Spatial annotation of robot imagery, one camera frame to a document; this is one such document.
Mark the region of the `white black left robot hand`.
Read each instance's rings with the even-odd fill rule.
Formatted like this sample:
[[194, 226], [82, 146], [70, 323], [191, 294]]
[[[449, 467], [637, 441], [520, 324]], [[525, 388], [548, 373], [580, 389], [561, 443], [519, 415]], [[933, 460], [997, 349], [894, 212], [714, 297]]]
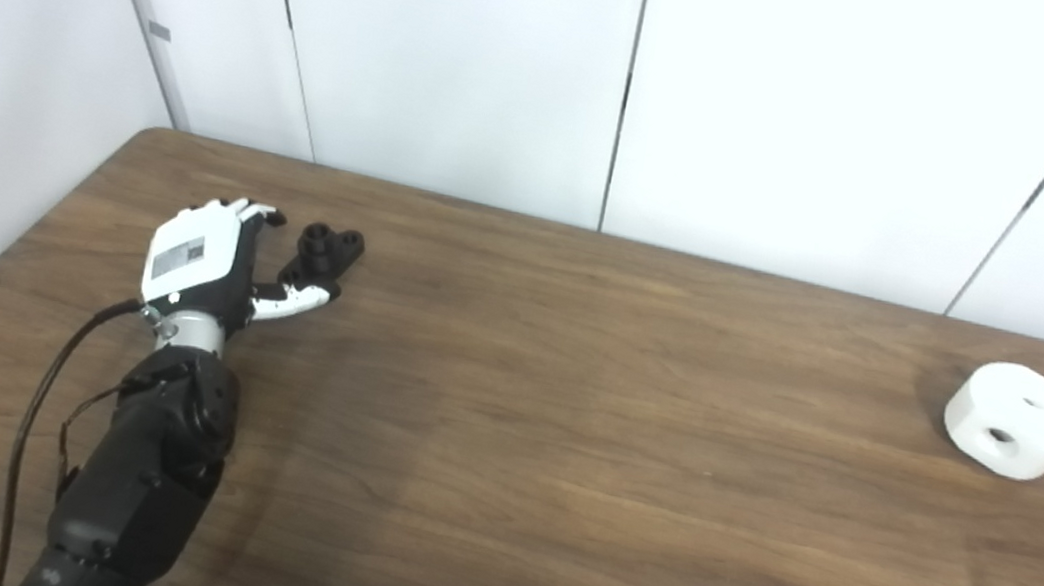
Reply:
[[259, 282], [259, 235], [285, 224], [276, 207], [250, 198], [184, 208], [155, 232], [141, 279], [143, 302], [164, 317], [208, 317], [232, 334], [256, 320], [296, 317], [335, 301], [345, 274], [365, 253], [364, 237], [311, 222], [301, 229], [295, 257], [278, 278]]

